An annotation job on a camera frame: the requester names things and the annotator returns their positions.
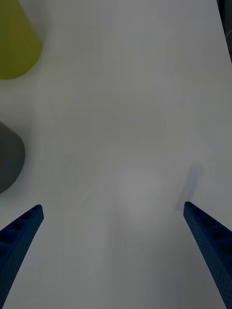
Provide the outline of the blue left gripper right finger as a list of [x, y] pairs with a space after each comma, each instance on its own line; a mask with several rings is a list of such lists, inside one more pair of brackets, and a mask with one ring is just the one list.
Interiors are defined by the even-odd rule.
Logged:
[[183, 216], [226, 308], [232, 308], [232, 232], [191, 202], [185, 202]]

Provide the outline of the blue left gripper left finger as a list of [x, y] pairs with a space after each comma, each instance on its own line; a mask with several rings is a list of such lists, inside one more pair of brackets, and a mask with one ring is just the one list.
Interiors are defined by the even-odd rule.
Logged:
[[1, 308], [43, 220], [43, 208], [36, 205], [0, 231]]

